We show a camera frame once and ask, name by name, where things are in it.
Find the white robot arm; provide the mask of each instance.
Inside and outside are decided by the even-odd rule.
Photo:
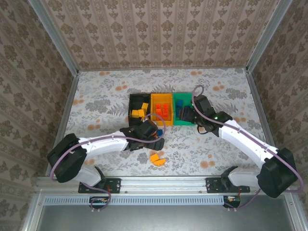
[[[221,178],[224,178],[224,184],[227,182],[233,186],[260,187],[265,194],[276,198],[297,180],[293,171],[271,154],[276,154],[296,171],[294,157],[290,150],[286,148],[279,150],[270,146],[245,131],[230,115],[225,112],[216,113],[204,95],[195,96],[193,102],[194,108],[181,109],[181,120],[204,127],[207,132],[212,132],[230,142],[258,166],[258,168],[248,169],[237,166],[229,168],[221,175]]]
[[[147,119],[139,126],[121,128],[105,136],[77,138],[73,133],[68,134],[47,155],[47,159],[51,167],[55,168],[54,173],[58,182],[77,180],[94,186],[105,181],[105,177],[99,168],[87,165],[88,160],[108,152],[133,151],[143,147],[162,150],[165,140],[157,139],[157,131],[157,125]],[[68,153],[68,150],[75,145],[78,147]]]

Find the wall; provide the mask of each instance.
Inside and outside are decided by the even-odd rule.
[[[245,66],[278,0],[43,0],[80,70]]]
[[[26,0],[0,1],[0,230],[18,230],[72,75]]]
[[[293,151],[308,183],[308,1],[293,0],[253,70],[276,145]],[[302,201],[308,211],[308,187]]]

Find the orange cube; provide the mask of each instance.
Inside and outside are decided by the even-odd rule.
[[[148,110],[148,103],[143,103],[141,109]]]
[[[138,112],[138,110],[132,110],[132,111],[131,111],[131,117],[133,117],[133,118],[139,118],[139,112]]]
[[[160,166],[164,165],[165,162],[166,162],[166,159],[161,159],[161,160],[156,160],[155,162],[153,162],[153,164],[154,164],[155,166],[160,167]]]
[[[138,113],[139,113],[139,117],[145,117],[146,116],[146,111],[144,109],[139,109]]]
[[[158,154],[154,154],[150,156],[150,161],[153,163],[155,161],[159,160]]]

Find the orange box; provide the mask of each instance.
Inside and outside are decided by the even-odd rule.
[[[163,105],[163,108],[166,108],[168,111],[167,116],[163,119],[166,123],[166,126],[173,125],[173,100],[172,93],[152,93],[151,94],[151,113],[156,113],[157,105]],[[151,116],[151,120],[156,122],[159,126],[163,126],[163,122],[158,120],[158,118],[154,115]]]

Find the black box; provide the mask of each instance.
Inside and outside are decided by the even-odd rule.
[[[130,94],[128,104],[128,124],[129,126],[138,126],[142,123],[141,118],[132,118],[130,116],[132,110],[139,110],[143,103],[148,103],[147,114],[151,113],[151,94]]]

